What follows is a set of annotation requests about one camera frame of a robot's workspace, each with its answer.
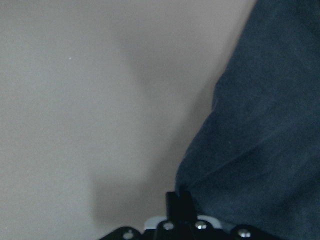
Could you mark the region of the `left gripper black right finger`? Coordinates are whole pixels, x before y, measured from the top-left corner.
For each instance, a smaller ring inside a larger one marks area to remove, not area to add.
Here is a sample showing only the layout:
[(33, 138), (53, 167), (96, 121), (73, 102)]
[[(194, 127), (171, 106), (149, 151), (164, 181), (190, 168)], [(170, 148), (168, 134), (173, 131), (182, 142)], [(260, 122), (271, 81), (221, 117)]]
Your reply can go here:
[(183, 221), (196, 221), (197, 212), (193, 202), (193, 198), (188, 191), (181, 191), (179, 193), (180, 202), (180, 218)]

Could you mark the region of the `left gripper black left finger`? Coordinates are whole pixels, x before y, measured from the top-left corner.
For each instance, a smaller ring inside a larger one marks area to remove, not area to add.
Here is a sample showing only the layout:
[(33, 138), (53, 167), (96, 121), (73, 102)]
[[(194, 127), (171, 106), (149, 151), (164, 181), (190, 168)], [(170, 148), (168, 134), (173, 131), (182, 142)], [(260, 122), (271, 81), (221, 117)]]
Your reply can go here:
[(165, 194), (166, 217), (169, 221), (178, 220), (178, 196), (173, 191)]

